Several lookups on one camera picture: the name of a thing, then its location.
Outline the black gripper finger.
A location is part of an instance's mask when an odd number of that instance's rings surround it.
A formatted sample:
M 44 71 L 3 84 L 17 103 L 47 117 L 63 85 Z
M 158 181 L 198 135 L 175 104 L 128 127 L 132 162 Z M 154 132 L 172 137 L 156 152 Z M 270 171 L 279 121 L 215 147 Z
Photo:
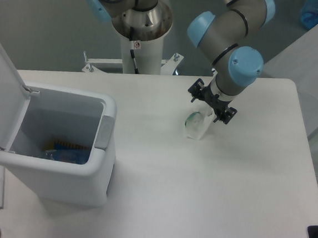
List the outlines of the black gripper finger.
M 231 121 L 231 119 L 237 113 L 237 110 L 233 107 L 225 106 L 222 108 L 214 109 L 214 113 L 216 117 L 213 120 L 213 123 L 216 123 L 217 121 L 221 121 L 224 124 L 228 124 L 229 121 Z
M 191 103 L 193 103 L 196 99 L 200 101 L 204 101 L 204 92 L 205 89 L 204 81 L 201 78 L 198 78 L 196 82 L 193 83 L 193 85 L 188 88 L 188 92 L 191 95 Z

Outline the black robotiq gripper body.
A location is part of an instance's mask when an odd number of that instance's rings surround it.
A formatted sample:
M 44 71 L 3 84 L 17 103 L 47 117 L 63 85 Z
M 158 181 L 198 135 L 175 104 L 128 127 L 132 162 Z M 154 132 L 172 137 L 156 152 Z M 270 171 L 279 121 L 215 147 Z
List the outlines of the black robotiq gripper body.
M 211 92 L 211 86 L 209 85 L 204 90 L 202 90 L 202 93 L 203 101 L 216 111 L 224 111 L 228 104 L 232 102 L 232 100 L 225 100 L 224 98 L 220 98 L 218 94 L 213 94 Z

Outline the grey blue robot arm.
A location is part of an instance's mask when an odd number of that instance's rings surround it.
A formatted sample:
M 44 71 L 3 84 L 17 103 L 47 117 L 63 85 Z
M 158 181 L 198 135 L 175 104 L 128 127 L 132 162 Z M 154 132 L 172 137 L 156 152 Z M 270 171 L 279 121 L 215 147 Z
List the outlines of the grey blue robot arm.
M 173 15 L 161 0 L 86 0 L 93 14 L 109 22 L 123 44 L 123 72 L 159 74 L 163 38 L 171 30 Z M 230 103 L 263 71 L 263 58 L 239 40 L 263 27 L 275 14 L 274 0 L 224 0 L 227 10 L 220 16 L 198 15 L 187 34 L 216 71 L 205 85 L 197 80 L 189 88 L 193 99 L 206 102 L 216 119 L 227 124 L 236 114 Z

